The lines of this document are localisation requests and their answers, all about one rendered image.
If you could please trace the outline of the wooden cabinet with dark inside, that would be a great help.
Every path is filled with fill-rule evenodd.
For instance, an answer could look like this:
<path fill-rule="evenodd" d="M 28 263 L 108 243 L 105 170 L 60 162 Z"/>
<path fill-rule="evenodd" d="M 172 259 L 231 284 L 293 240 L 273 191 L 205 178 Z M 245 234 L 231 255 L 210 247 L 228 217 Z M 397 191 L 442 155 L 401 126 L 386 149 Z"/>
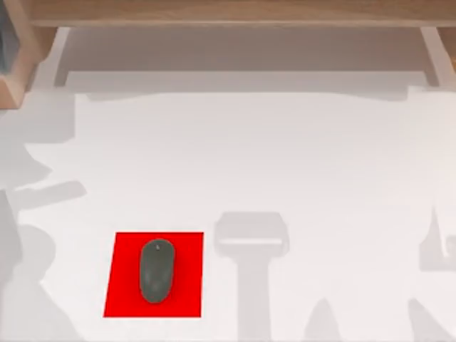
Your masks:
<path fill-rule="evenodd" d="M 34 2 L 0 0 L 0 110 L 20 108 L 36 67 L 56 37 L 56 28 L 33 24 Z"/>

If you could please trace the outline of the red square mat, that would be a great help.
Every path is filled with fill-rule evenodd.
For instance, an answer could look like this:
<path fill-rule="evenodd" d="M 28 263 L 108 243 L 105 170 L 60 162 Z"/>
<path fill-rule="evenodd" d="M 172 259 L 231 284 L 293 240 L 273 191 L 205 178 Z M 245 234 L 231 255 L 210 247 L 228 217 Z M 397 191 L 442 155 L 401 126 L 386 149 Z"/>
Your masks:
<path fill-rule="evenodd" d="M 140 293 L 140 252 L 152 239 L 175 247 L 168 297 L 150 304 Z M 118 232 L 115 235 L 104 315 L 111 318 L 199 318 L 202 313 L 203 232 Z"/>

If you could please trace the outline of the dark grey computer mouse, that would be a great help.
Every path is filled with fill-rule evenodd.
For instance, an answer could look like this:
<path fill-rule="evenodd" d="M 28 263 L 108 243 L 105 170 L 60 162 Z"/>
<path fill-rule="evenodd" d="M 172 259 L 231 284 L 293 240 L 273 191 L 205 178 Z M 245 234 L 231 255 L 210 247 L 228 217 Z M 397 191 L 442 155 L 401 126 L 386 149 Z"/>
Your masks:
<path fill-rule="evenodd" d="M 175 247 L 167 239 L 152 239 L 140 252 L 140 293 L 150 304 L 163 302 L 170 294 L 175 268 Z"/>

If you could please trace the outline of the wooden shelf unit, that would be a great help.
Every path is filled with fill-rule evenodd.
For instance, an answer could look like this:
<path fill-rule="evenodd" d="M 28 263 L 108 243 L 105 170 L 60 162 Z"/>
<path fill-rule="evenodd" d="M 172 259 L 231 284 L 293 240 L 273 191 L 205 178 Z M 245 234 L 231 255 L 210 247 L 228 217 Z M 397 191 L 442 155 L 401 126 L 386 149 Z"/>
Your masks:
<path fill-rule="evenodd" d="M 456 0 L 31 0 L 35 29 L 68 29 L 72 71 L 423 71 L 434 28 L 456 72 Z"/>

